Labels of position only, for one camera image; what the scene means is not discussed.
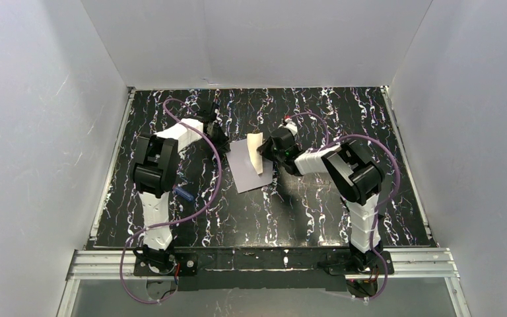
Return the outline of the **tan bordered letter paper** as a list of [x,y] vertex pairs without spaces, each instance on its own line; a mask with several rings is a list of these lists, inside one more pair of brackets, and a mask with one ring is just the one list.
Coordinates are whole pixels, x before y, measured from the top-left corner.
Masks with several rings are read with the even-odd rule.
[[263,157],[258,152],[258,148],[263,144],[263,133],[249,133],[246,141],[250,162],[256,174],[261,175],[263,173]]

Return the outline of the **lavender paper envelope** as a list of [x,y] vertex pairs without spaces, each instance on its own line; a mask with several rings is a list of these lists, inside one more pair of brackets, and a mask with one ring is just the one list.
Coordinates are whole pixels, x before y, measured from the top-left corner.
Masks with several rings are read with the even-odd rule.
[[237,192],[239,194],[269,185],[273,179],[273,162],[262,159],[263,172],[257,174],[250,161],[247,141],[233,141],[226,154]]

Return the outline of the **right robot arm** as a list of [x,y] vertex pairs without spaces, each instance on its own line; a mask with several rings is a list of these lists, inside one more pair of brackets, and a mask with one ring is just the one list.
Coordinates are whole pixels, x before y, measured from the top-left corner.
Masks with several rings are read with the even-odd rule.
[[352,212],[347,266],[363,270],[376,265],[382,244],[378,232],[378,198],[386,178],[360,140],[369,141],[388,155],[387,147],[365,135],[345,135],[320,149],[302,150],[293,124],[279,126],[256,149],[264,159],[277,163],[294,176],[328,174]]

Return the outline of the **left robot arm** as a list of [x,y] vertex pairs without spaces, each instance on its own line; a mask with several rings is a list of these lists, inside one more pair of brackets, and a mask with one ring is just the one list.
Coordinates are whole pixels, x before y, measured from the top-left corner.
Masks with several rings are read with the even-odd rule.
[[222,176],[221,156],[230,147],[229,138],[217,123],[218,108],[216,102],[203,102],[194,117],[177,120],[168,129],[145,133],[137,139],[131,179],[139,194],[145,231],[141,249],[134,249],[133,253],[144,265],[157,268],[161,274],[174,271],[178,265],[169,251],[173,239],[169,198],[176,184],[180,152],[204,140],[215,156],[217,176]]

